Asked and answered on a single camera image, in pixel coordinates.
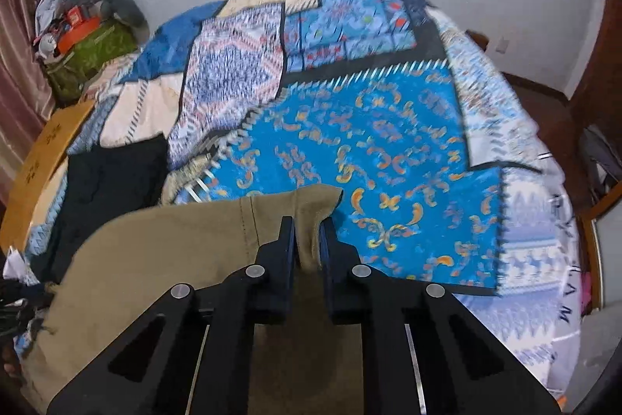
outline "patchwork quilt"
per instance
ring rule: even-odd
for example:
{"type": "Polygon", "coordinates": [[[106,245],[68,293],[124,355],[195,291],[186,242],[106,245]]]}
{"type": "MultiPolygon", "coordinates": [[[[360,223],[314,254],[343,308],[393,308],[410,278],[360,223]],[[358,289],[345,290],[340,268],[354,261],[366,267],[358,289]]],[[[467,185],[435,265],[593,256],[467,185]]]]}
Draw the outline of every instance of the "patchwork quilt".
{"type": "Polygon", "coordinates": [[[163,204],[338,186],[338,236],[363,263],[452,284],[564,391],[580,316],[564,175],[504,77],[427,0],[210,3],[162,25],[97,100],[72,153],[164,132],[163,204]]]}

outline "pile of clothes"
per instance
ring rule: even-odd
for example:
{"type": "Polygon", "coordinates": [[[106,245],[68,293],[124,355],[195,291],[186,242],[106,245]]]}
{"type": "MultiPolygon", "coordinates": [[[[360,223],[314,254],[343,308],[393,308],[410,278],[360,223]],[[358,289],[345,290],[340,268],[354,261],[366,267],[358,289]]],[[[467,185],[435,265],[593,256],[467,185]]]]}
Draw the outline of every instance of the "pile of clothes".
{"type": "Polygon", "coordinates": [[[159,134],[103,148],[92,135],[100,131],[96,120],[87,121],[88,135],[79,134],[67,150],[67,169],[46,223],[31,229],[34,248],[26,250],[25,259],[9,249],[1,287],[10,289],[10,297],[0,297],[0,343],[3,335],[18,334],[20,353],[29,348],[52,300],[45,287],[53,292],[61,283],[80,246],[105,223],[160,199],[168,172],[166,138],[159,134]]]}
{"type": "Polygon", "coordinates": [[[36,55],[57,102],[67,105],[105,62],[135,50],[149,29],[134,0],[41,0],[35,31],[36,55]]]}

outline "khaki pants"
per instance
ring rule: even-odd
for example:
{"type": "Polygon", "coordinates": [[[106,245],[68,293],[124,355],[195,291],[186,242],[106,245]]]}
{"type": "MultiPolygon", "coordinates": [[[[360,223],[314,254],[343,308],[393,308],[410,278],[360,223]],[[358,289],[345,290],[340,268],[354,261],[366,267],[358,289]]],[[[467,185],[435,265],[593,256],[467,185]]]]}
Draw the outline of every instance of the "khaki pants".
{"type": "Polygon", "coordinates": [[[152,208],[122,216],[77,252],[23,364],[24,394],[45,412],[101,350],[177,283],[201,289],[252,264],[261,244],[293,216],[302,272],[284,326],[257,326],[249,413],[363,412],[359,326],[333,326],[318,273],[317,229],[341,197],[312,185],[236,201],[152,208]]]}

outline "pink curtain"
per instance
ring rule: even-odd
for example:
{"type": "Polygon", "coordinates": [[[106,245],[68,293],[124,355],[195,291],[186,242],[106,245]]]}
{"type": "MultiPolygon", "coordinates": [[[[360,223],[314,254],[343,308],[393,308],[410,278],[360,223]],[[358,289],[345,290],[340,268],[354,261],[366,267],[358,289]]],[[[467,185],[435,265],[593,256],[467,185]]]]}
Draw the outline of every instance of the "pink curtain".
{"type": "Polygon", "coordinates": [[[39,0],[0,0],[0,202],[54,108],[52,90],[34,57],[39,0]]]}

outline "wooden door frame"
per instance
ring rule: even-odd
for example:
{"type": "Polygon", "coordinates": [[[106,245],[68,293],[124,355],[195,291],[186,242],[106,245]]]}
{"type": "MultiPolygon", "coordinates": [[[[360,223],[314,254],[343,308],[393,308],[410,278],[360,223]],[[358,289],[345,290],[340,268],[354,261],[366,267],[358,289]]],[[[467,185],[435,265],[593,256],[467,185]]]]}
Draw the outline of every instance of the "wooden door frame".
{"type": "Polygon", "coordinates": [[[587,254],[590,258],[590,274],[592,276],[592,307],[601,310],[603,301],[603,260],[600,244],[596,233],[596,221],[603,217],[611,208],[622,200],[622,182],[613,187],[596,205],[579,214],[579,220],[585,233],[587,254]]]}
{"type": "Polygon", "coordinates": [[[603,18],[598,30],[598,37],[592,50],[590,60],[579,84],[568,101],[570,113],[575,119],[579,130],[590,124],[590,109],[595,106],[590,84],[599,79],[599,68],[607,60],[610,53],[609,44],[613,38],[618,38],[622,28],[618,25],[618,12],[622,10],[622,0],[605,0],[603,18]]]}

